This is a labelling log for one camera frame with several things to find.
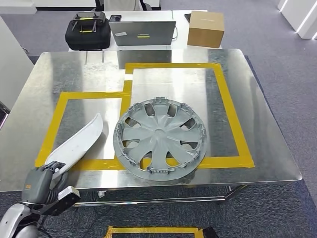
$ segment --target metal table frame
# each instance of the metal table frame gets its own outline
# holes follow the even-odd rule
[[[210,197],[182,197],[182,198],[161,198],[148,200],[133,200],[133,201],[96,201],[96,202],[78,202],[73,207],[89,207],[89,206],[125,206],[125,205],[142,205],[142,204],[160,204],[160,203],[185,203],[185,202],[218,202],[220,204],[229,201],[240,192],[246,189],[247,185],[236,186],[231,188],[226,186],[226,194],[224,196],[210,196]]]

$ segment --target laptop lid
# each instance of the laptop lid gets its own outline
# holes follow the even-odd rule
[[[176,21],[109,22],[118,46],[171,45]]]

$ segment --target white curved plastic part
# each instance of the white curved plastic part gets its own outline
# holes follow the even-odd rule
[[[51,152],[45,160],[45,164],[52,161],[65,163],[63,168],[53,174],[52,180],[70,169],[84,156],[101,134],[103,124],[100,113],[80,131],[66,140],[57,149]]]

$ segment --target yellow tape on floor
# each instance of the yellow tape on floor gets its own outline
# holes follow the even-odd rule
[[[112,238],[112,234],[131,233],[192,233],[195,238],[203,238],[202,229],[196,227],[109,227],[103,238]]]

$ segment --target gray robot arm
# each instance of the gray robot arm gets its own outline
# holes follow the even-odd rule
[[[22,191],[22,201],[10,207],[0,223],[2,238],[37,238],[40,215],[58,216],[80,199],[79,192],[69,186],[68,172],[49,189],[53,174],[63,163],[53,161],[30,170]]]

